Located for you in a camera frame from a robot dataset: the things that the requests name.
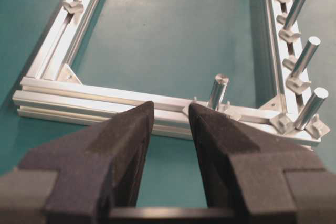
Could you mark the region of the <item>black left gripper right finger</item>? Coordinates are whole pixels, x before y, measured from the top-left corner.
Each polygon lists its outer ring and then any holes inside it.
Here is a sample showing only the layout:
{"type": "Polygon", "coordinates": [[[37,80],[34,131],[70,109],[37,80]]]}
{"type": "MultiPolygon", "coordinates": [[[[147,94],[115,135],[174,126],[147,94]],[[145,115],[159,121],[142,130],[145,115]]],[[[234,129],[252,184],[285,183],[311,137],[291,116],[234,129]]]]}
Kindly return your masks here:
{"type": "Polygon", "coordinates": [[[313,152],[198,104],[189,122],[207,205],[236,223],[326,223],[327,169],[313,152]]]}

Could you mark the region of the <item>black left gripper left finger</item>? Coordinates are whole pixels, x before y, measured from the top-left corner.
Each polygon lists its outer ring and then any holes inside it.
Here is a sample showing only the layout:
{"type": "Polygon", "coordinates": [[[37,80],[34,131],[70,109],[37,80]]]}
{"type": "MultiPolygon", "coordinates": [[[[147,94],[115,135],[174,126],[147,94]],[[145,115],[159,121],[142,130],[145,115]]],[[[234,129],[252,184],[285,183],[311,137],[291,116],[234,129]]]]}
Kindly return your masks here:
{"type": "Polygon", "coordinates": [[[48,222],[97,223],[113,207],[134,207],[153,124],[148,101],[30,150],[20,169],[58,172],[48,222]]]}

